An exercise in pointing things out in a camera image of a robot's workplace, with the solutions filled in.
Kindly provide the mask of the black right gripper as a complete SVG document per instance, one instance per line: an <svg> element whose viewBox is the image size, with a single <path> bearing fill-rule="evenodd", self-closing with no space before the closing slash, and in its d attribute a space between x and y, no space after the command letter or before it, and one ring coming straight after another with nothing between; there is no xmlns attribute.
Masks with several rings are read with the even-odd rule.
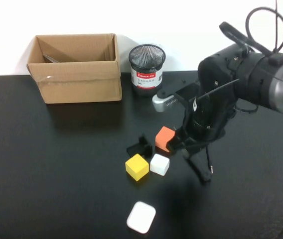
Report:
<svg viewBox="0 0 283 239"><path fill-rule="evenodd" d="M222 138L226 124L235 114L236 102L236 97L222 96L191 100L185 108L182 135L174 135L168 142L168 150L180 150L184 159L190 159L201 148Z"/></svg>

